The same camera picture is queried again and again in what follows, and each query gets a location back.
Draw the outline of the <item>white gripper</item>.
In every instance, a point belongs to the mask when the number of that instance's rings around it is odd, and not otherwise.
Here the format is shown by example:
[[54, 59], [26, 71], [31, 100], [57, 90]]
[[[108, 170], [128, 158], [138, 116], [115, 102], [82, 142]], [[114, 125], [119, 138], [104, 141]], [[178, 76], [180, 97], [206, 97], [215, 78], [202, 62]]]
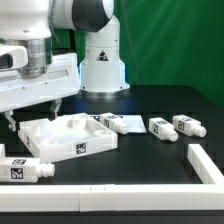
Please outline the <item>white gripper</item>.
[[16, 131], [13, 111], [30, 105], [52, 101], [51, 119], [58, 117], [62, 99], [77, 94], [80, 80], [77, 55], [67, 53], [53, 57], [47, 72], [34, 78], [22, 78], [16, 70], [0, 72], [0, 113], [5, 112], [9, 129]]

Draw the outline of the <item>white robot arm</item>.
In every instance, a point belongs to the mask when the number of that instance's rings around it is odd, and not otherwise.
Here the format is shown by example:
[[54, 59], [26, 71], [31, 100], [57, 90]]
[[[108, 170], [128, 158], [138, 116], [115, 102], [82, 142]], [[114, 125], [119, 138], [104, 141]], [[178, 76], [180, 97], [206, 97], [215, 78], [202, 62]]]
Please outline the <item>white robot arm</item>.
[[[85, 58], [55, 53], [55, 30], [85, 34]], [[16, 129], [13, 111], [79, 92], [111, 98], [125, 91], [114, 0], [0, 0], [0, 113]]]

